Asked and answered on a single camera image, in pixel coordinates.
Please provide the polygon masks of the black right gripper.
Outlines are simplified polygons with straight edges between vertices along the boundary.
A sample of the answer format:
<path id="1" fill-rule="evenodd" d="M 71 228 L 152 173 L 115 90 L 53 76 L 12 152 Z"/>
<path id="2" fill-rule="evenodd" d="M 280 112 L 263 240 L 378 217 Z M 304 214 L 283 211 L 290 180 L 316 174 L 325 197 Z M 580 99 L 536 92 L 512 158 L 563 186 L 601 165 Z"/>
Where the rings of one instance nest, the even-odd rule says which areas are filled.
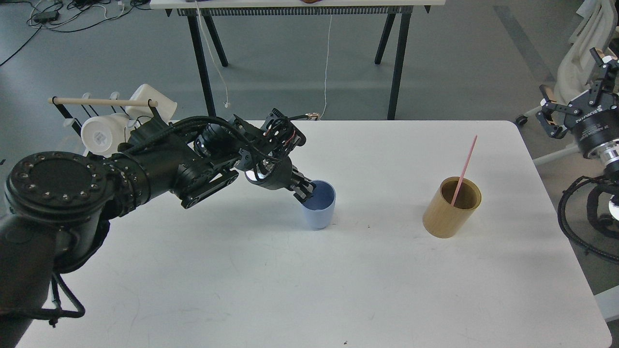
<path id="1" fill-rule="evenodd" d="M 590 82 L 590 101 L 588 95 L 581 94 L 572 100 L 573 106 L 562 105 L 550 86 L 540 85 L 543 99 L 536 118 L 549 137 L 563 139 L 570 128 L 559 125 L 553 119 L 553 113 L 577 116 L 582 111 L 571 129 L 582 156 L 586 159 L 617 160 L 619 129 L 615 88 L 618 58 L 605 55 L 595 47 L 590 49 L 590 54 L 597 66 L 597 75 Z"/>

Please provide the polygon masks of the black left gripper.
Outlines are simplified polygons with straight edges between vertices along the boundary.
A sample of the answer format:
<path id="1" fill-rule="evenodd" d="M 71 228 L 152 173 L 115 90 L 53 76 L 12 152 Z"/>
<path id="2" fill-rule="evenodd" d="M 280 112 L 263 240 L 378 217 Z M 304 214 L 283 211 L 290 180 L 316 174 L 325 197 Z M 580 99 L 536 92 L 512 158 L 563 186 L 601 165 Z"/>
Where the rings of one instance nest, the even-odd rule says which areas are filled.
<path id="1" fill-rule="evenodd" d="M 293 121 L 308 118 L 309 115 L 286 117 L 273 109 L 263 125 L 256 127 L 235 116 L 234 126 L 250 143 L 239 150 L 235 168 L 244 172 L 254 185 L 272 191 L 285 188 L 299 203 L 307 202 L 314 195 L 316 185 L 298 171 L 289 155 L 307 141 Z"/>

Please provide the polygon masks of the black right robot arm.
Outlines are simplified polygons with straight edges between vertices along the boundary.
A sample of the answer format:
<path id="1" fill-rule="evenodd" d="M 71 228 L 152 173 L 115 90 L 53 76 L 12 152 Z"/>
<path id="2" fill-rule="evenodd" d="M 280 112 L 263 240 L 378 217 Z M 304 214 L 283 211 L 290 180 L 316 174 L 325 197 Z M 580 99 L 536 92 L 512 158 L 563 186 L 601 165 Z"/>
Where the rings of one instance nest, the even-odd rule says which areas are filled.
<path id="1" fill-rule="evenodd" d="M 579 188 L 591 184 L 586 203 L 587 220 L 603 236 L 615 240 L 618 238 L 619 117 L 618 95 L 613 92 L 618 75 L 618 59 L 599 53 L 595 48 L 590 49 L 590 54 L 601 68 L 590 88 L 567 105 L 562 105 L 554 101 L 548 86 L 541 85 L 543 100 L 536 117 L 549 137 L 561 139 L 568 133 L 572 134 L 582 156 L 597 159 L 604 166 L 602 176 L 579 177 L 563 192 L 558 219 L 564 235 L 586 253 L 617 263 L 617 255 L 603 251 L 577 235 L 568 224 L 566 214 L 569 198 Z"/>

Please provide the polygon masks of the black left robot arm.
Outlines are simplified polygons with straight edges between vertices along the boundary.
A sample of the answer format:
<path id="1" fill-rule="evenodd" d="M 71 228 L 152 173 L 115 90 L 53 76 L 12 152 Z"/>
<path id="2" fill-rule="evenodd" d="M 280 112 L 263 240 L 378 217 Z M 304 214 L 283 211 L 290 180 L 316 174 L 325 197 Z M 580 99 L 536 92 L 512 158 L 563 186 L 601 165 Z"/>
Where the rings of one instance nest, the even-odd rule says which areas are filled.
<path id="1" fill-rule="evenodd" d="M 1 218 L 1 346 L 17 346 L 33 320 L 55 325 L 85 309 L 62 275 L 102 246 L 110 220 L 165 192 L 188 209 L 244 172 L 259 187 L 285 188 L 301 203 L 316 184 L 292 164 L 305 135 L 274 109 L 261 127 L 235 116 L 192 116 L 168 124 L 155 115 L 110 157 L 40 152 L 9 173 Z"/>

